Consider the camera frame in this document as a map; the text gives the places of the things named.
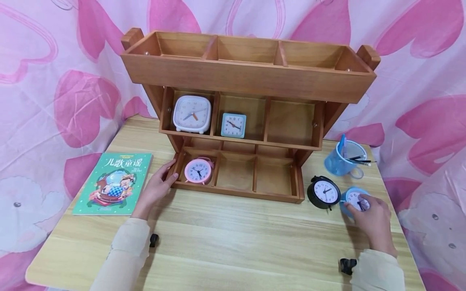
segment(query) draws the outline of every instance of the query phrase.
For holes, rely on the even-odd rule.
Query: fabric backdrop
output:
[[[1,0],[0,289],[24,273],[123,121],[155,116],[131,27],[372,45],[378,75],[327,135],[378,147],[429,291],[466,290],[466,0]]]

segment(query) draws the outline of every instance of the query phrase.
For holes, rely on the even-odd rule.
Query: wooden desk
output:
[[[342,192],[357,185],[392,208],[376,166],[364,168],[359,181],[327,173],[323,160],[334,146],[324,141],[323,151],[311,155],[302,168],[305,183],[326,175]],[[126,122],[108,151],[151,152],[151,174],[174,154],[158,120],[140,116]],[[79,195],[28,268],[28,282],[66,290],[92,284],[127,217],[73,216]],[[356,258],[368,246],[338,207],[321,210],[307,198],[291,204],[180,189],[169,198],[168,206],[155,209],[160,244],[151,249],[136,290],[350,291],[350,277],[339,272],[338,261]],[[425,290],[396,215],[391,226],[407,290]]]

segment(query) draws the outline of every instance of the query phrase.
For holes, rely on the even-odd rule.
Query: hand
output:
[[[370,248],[397,257],[398,251],[393,245],[390,230],[391,212],[387,203],[365,194],[360,194],[359,199],[369,202],[367,211],[359,211],[348,202],[344,205],[353,215],[356,226],[367,235]]]
[[[146,187],[141,192],[131,217],[144,220],[149,218],[149,213],[154,207],[154,204],[167,195],[170,187],[178,179],[178,173],[166,178],[165,181],[162,179],[168,169],[175,163],[176,159],[171,160],[160,167],[160,169],[152,175],[150,180],[147,182]]]

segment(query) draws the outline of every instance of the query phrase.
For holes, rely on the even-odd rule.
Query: clock face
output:
[[[314,184],[314,192],[317,198],[325,203],[335,203],[338,199],[335,186],[327,181],[317,181]]]
[[[180,97],[175,106],[173,119],[179,126],[200,129],[210,122],[209,105],[209,101],[204,97]]]
[[[243,115],[223,115],[222,132],[228,136],[243,136],[246,120]]]
[[[210,164],[202,159],[190,161],[186,165],[185,176],[188,181],[193,183],[204,182],[210,177],[212,168]]]
[[[354,208],[356,208],[357,210],[366,211],[370,207],[369,202],[367,202],[367,200],[365,199],[362,199],[362,198],[360,199],[359,198],[360,194],[361,193],[356,192],[356,191],[346,193],[346,201],[349,202],[351,205],[353,205]]]

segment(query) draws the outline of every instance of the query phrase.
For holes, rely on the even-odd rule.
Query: book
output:
[[[131,215],[152,154],[103,153],[89,176],[73,215]]]

